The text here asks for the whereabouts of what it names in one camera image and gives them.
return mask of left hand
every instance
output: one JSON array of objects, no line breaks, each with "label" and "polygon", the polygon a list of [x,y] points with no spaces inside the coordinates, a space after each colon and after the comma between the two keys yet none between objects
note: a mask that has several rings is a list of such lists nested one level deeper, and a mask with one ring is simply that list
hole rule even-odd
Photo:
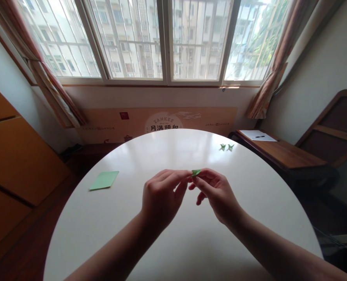
[{"label": "left hand", "polygon": [[187,170],[163,170],[145,183],[141,215],[148,225],[163,231],[171,223],[181,206],[190,175],[192,172]]}]

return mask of window pane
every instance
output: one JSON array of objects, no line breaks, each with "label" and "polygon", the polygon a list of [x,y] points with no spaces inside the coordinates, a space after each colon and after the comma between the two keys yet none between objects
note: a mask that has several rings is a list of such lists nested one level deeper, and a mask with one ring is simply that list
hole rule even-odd
[{"label": "window pane", "polygon": [[242,0],[225,80],[263,80],[291,0]]},{"label": "window pane", "polygon": [[73,0],[18,0],[18,3],[56,76],[101,77]]},{"label": "window pane", "polygon": [[173,79],[219,79],[231,0],[172,0]]},{"label": "window pane", "polygon": [[[161,80],[157,1],[90,0],[90,4],[112,77]],[[102,19],[101,11],[110,21]]]}]

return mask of white wall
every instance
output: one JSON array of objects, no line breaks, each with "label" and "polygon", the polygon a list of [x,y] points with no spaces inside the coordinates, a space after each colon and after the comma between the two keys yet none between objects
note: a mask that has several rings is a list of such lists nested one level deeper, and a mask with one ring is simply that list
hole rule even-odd
[{"label": "white wall", "polygon": [[252,129],[245,117],[258,88],[65,87],[79,108],[238,107],[234,129]]},{"label": "white wall", "polygon": [[56,152],[75,144],[34,93],[1,43],[0,92]]},{"label": "white wall", "polygon": [[[347,89],[347,1],[328,23],[289,85],[272,100],[262,129],[295,144],[343,89]],[[339,171],[342,179],[332,193],[347,203],[347,162]]]}]

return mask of poster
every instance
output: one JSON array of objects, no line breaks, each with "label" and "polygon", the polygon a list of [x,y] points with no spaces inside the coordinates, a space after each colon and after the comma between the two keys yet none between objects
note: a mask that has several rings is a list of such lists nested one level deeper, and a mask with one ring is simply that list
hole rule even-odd
[{"label": "poster", "polygon": [[237,107],[89,108],[88,124],[77,128],[85,144],[126,142],[146,133],[180,128],[227,136]]}]

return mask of white oval table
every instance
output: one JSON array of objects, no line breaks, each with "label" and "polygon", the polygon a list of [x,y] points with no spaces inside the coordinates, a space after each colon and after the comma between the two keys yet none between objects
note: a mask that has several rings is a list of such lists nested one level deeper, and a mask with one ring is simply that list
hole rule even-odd
[{"label": "white oval table", "polygon": [[[220,144],[234,144],[233,151]],[[44,280],[63,280],[118,233],[140,210],[144,183],[163,169],[212,168],[224,174],[240,205],[282,237],[322,258],[313,228],[280,176],[242,145],[209,132],[171,129],[133,139],[110,152],[81,180],[59,217]],[[109,189],[88,189],[103,171],[120,171]],[[188,190],[172,223],[128,280],[272,280]]]}]

